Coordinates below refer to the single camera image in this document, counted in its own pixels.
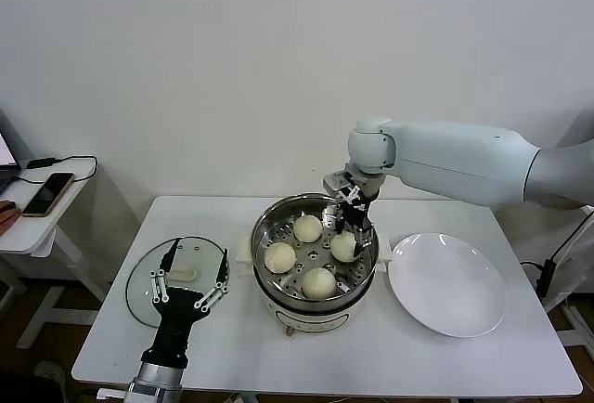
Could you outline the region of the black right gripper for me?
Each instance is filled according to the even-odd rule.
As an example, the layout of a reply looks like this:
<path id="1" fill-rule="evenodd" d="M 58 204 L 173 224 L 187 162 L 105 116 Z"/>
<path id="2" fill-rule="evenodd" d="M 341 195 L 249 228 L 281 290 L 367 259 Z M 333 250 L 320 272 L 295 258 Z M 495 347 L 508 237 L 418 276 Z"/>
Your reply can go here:
<path id="1" fill-rule="evenodd" d="M 340 205 L 329 205 L 323 209 L 323 226 L 333 231 L 343 231 L 346 222 L 354 230 L 354 257 L 358 257 L 373 242 L 374 229 L 368 212 L 376 196 L 351 193 L 345 200 L 345 220 Z"/>

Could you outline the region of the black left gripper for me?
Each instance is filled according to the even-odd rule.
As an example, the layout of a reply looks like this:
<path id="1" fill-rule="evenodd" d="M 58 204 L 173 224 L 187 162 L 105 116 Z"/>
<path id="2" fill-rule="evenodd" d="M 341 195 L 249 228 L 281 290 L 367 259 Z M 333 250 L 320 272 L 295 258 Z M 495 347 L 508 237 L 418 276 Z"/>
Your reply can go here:
<path id="1" fill-rule="evenodd" d="M 171 271 L 181 239 L 173 240 L 163 255 L 159 268 L 149 272 L 152 304 L 161 315 L 154 341 L 141 361 L 157 366 L 183 370 L 192 326 L 210 315 L 210 310 L 228 293 L 228 249 L 224 249 L 214 286 L 203 295 L 180 288 L 168 288 L 166 277 Z"/>

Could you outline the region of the person hand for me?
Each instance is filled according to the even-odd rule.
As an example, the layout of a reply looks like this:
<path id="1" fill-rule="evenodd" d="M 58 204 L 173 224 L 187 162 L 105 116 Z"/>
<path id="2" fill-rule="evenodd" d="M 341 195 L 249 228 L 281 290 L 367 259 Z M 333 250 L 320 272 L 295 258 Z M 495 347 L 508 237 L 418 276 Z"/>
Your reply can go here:
<path id="1" fill-rule="evenodd" d="M 13 201 L 0 202 L 0 236 L 3 236 L 19 219 L 20 209 Z"/>

